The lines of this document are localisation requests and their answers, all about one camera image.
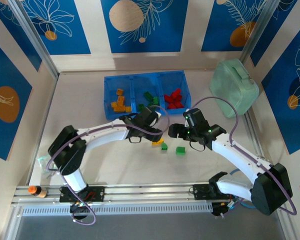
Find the vent grille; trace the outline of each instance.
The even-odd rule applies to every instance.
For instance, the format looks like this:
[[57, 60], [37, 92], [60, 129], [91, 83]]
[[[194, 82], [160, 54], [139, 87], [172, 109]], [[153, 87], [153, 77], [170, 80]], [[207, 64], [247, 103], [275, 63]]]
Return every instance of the vent grille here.
[[[211, 203], [165, 203], [165, 204], [120, 204], [92, 206], [97, 215], [120, 214], [177, 214], [177, 213], [211, 213]], [[27, 206], [22, 216], [64, 216], [70, 214], [67, 206]]]

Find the blue cable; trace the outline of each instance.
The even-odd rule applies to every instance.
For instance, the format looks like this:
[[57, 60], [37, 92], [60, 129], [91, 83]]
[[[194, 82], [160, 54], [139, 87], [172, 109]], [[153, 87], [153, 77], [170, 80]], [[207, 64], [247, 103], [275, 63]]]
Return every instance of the blue cable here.
[[[234, 174], [234, 173], [236, 173], [236, 172], [239, 172], [239, 171], [240, 171], [240, 169], [237, 168], [237, 169], [235, 169], [235, 170], [232, 170], [229, 174], [232, 175], [232, 174]], [[255, 209], [255, 208], [256, 208], [255, 206], [246, 204], [246, 203], [244, 203], [244, 202], [240, 202], [240, 204], [241, 204], [242, 206], [248, 208], [248, 209]]]

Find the white floor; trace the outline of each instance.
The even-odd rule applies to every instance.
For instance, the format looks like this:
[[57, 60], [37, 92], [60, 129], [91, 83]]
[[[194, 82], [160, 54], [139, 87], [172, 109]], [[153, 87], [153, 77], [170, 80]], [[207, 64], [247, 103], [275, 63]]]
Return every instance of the white floor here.
[[[103, 107], [104, 77], [134, 73], [137, 72], [61, 74], [37, 157], [47, 154], [48, 147], [65, 126], [73, 125], [77, 129], [107, 123]], [[185, 71], [192, 103], [211, 96], [209, 83], [213, 73], [213, 71], [203, 70]], [[206, 100], [198, 107], [210, 125], [218, 124], [228, 132], [231, 131], [235, 120], [225, 118], [215, 100]], [[158, 127], [162, 129], [166, 121], [167, 119], [163, 117]], [[171, 124], [184, 122], [182, 116], [171, 117]], [[168, 133], [165, 133], [163, 138], [168, 145], [167, 152], [161, 152], [160, 148], [153, 148], [151, 142], [147, 140], [142, 140], [139, 144], [131, 144], [128, 140], [124, 140], [102, 145], [85, 154], [80, 169], [88, 184], [152, 184], [207, 181], [220, 171], [230, 172], [235, 168], [225, 158], [209, 149], [204, 152], [195, 151], [190, 148], [189, 142], [169, 138]], [[249, 151], [254, 152], [242, 118], [233, 138]], [[185, 156], [176, 155], [177, 146], [186, 147]], [[51, 179], [43, 177], [36, 161], [30, 179], [31, 185], [62, 183], [58, 175]]]

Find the floral wall print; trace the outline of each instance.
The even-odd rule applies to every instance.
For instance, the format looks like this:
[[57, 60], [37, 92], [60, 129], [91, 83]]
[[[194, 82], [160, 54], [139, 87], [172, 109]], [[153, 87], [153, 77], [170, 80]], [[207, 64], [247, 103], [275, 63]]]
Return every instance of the floral wall print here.
[[26, 33], [11, 11], [7, 0], [0, 0], [0, 20], [3, 22], [14, 40], [20, 46], [33, 67], [38, 71], [42, 62], [41, 57], [33, 47]]
[[266, 2], [215, 0], [201, 51], [241, 51]]
[[179, 52], [188, 0], [101, 0], [112, 53]]
[[300, 31], [262, 81], [290, 154], [300, 149]]
[[7, 160], [32, 87], [0, 49], [0, 158]]
[[22, 5], [51, 55], [90, 54], [74, 0], [24, 0]]
[[264, 29], [258, 43], [253, 49], [250, 57], [256, 66], [270, 45], [271, 41], [274, 39], [275, 35], [279, 31], [280, 27], [286, 20], [292, 8], [295, 6], [297, 0], [281, 0], [278, 7], [274, 11], [272, 18]]

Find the green storage case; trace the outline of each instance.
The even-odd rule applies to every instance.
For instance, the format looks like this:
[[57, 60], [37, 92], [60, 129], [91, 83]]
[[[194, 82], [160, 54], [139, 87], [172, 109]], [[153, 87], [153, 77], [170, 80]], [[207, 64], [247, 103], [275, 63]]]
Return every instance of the green storage case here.
[[[219, 62], [210, 83], [215, 97], [228, 100], [239, 115], [245, 114], [258, 98], [259, 88], [239, 59]], [[216, 99], [227, 118], [235, 117], [233, 109], [224, 101]]]

